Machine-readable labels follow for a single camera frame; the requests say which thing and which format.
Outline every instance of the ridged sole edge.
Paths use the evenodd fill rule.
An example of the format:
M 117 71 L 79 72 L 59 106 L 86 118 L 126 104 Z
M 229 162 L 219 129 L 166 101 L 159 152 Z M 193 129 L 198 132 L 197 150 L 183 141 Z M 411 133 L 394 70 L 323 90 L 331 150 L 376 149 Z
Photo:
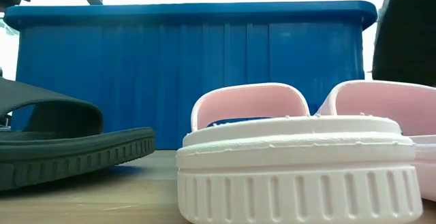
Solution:
M 104 169 L 155 151 L 155 138 L 150 136 L 68 157 L 0 162 L 0 191 L 50 182 Z
M 411 165 L 336 170 L 243 169 L 178 173 L 190 222 L 408 223 L 422 214 Z

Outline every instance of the container lid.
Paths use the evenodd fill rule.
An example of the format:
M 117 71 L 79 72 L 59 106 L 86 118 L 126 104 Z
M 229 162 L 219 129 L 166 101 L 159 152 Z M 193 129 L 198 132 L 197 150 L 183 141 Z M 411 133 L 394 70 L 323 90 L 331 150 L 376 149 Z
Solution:
M 377 20 L 377 9 L 366 1 L 274 3 L 184 3 L 162 5 L 14 6 L 4 21 L 16 30 L 32 26 L 105 25 L 120 22 L 212 21 L 226 18 L 271 22 L 276 20 L 362 19 L 362 29 Z

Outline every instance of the black slipper sole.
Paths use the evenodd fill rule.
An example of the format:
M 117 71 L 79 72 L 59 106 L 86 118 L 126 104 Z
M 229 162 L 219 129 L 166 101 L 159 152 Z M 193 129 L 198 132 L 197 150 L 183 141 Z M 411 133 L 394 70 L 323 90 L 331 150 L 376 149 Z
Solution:
M 148 135 L 145 135 L 143 132 L 140 138 L 134 136 L 135 139 L 129 139 L 129 133 L 126 131 L 122 134 L 127 135 L 128 141 L 124 140 L 123 142 L 117 143 L 112 140 L 112 143 L 110 143 L 105 140 L 106 146 L 96 143 L 92 146 L 93 148 L 91 150 L 89 143 L 83 143 L 86 147 L 76 147 L 75 151 L 79 153 L 70 152 L 68 155 L 58 155 L 59 152 L 65 152 L 59 145 L 46 144 L 46 149 L 52 148 L 56 150 L 54 155 L 47 153 L 45 150 L 39 150 L 41 148 L 38 147 L 44 147 L 44 145 L 38 145 L 38 143 L 35 144 L 35 142 L 29 145 L 27 149 L 23 149 L 22 146 L 17 146 L 21 152 L 26 150 L 29 152 L 33 151 L 33 155 L 37 155 L 38 157 L 26 157 L 26 155 L 30 155 L 27 153 L 19 153 L 19 155 L 14 156 L 14 153 L 12 153 L 6 158 L 3 157 L 2 160 L 0 155 L 0 191 L 84 174 L 147 156 L 155 151 L 155 136 L 151 129 L 147 130 L 146 133 Z M 95 140 L 96 137 L 101 137 L 101 135 L 83 138 L 83 141 L 89 141 L 89 139 Z M 2 151 L 3 155 L 6 155 L 8 150 L 2 150 L 4 147 L 6 146 L 2 146 L 0 143 L 0 151 Z

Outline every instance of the floor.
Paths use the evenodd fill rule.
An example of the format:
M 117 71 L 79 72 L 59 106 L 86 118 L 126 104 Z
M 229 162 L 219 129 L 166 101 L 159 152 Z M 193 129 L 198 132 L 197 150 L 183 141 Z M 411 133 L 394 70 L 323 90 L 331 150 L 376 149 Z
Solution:
M 436 203 L 424 201 L 414 224 L 436 220 Z M 0 193 L 0 224 L 178 224 L 174 151 L 101 172 Z

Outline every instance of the black slipper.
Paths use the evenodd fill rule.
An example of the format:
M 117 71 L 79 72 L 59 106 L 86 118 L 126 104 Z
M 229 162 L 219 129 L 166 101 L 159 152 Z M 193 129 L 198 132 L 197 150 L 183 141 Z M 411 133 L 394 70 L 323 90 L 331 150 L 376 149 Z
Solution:
M 0 132 L 0 190 L 92 172 L 151 154 L 151 128 L 102 133 L 93 104 L 0 78 L 0 118 L 34 105 L 20 132 Z

